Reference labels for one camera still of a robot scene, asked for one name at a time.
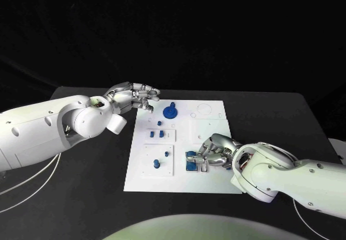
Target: robotic hand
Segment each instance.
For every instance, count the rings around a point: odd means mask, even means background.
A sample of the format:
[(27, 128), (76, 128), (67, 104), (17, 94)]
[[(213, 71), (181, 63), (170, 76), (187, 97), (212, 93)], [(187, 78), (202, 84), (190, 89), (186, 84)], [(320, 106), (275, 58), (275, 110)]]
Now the robotic hand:
[(189, 162), (232, 167), (230, 183), (255, 199), (269, 203), (285, 193), (310, 210), (346, 219), (346, 166), (310, 159), (298, 160), (279, 147), (258, 142), (242, 145), (213, 134)]
[(105, 128), (119, 134), (127, 120), (118, 115), (138, 108), (160, 90), (138, 83), (114, 85), (103, 96), (69, 96), (0, 114), (0, 172), (41, 162), (96, 137)]

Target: black table surface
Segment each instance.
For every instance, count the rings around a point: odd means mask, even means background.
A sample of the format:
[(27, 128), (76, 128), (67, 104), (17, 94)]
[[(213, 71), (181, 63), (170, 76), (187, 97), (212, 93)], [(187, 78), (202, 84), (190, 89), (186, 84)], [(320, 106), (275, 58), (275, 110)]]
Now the black table surface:
[[(59, 87), (52, 99), (102, 96), (105, 88)], [(161, 99), (222, 100), (232, 137), (242, 143), (266, 142), (298, 159), (340, 163), (302, 96), (297, 93), (161, 90)], [(43, 189), (0, 214), (0, 239), (99, 240), (124, 227), (176, 214), (232, 216), (268, 224), (307, 239), (320, 239), (302, 224), (291, 198), (278, 193), (271, 203), (248, 194), (124, 192), (137, 109), (122, 114), (119, 135), (108, 130), (60, 155)], [(0, 190), (27, 179), (49, 160), (7, 171)], [(53, 166), (0, 196), (1, 209), (40, 187)], [(297, 206), (305, 222), (330, 239), (346, 238), (346, 221)]]

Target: white base board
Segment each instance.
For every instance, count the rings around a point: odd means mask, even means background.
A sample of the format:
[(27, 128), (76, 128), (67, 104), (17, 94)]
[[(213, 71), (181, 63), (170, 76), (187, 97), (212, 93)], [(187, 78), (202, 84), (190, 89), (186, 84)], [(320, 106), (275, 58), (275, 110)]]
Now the white base board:
[[(124, 191), (240, 194), (239, 189), (230, 184), (232, 170), (207, 166), (206, 172), (202, 172), (197, 166), (197, 171), (186, 171), (186, 152), (197, 152), (213, 133), (230, 137), (223, 102), (148, 101), (154, 107), (152, 113), (137, 111)], [(163, 110), (171, 102), (177, 116), (167, 119)], [(165, 157), (164, 152), (170, 148), (173, 150), (167, 151), (168, 157)], [(154, 159), (160, 161), (157, 169)]]

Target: blue gear knob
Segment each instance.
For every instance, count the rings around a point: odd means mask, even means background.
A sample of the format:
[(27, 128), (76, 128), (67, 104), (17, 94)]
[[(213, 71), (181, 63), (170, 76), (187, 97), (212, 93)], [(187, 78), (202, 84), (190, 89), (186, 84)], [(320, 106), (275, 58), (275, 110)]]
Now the blue gear knob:
[(163, 109), (163, 116), (167, 118), (167, 119), (173, 119), (178, 114), (178, 111), (176, 109), (176, 104), (174, 102), (170, 103), (170, 106), (167, 106), (164, 109)]
[(155, 169), (160, 167), (160, 163), (158, 163), (158, 160), (157, 160), (157, 159), (152, 161), (152, 167), (154, 167)]

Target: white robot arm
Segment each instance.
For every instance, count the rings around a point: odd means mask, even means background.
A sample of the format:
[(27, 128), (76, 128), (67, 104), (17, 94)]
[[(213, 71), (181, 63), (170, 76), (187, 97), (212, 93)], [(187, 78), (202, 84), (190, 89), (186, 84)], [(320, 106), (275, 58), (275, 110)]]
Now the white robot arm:
[(269, 203), (282, 192), (305, 208), (346, 219), (344, 165), (297, 160), (264, 142), (242, 145), (216, 133), (204, 141), (197, 156), (187, 156), (186, 160), (232, 166), (230, 183), (259, 201)]
[(118, 115), (141, 108), (160, 91), (124, 82), (103, 96), (69, 96), (0, 114), (0, 172), (36, 164), (93, 138), (105, 128), (119, 134), (127, 120)]

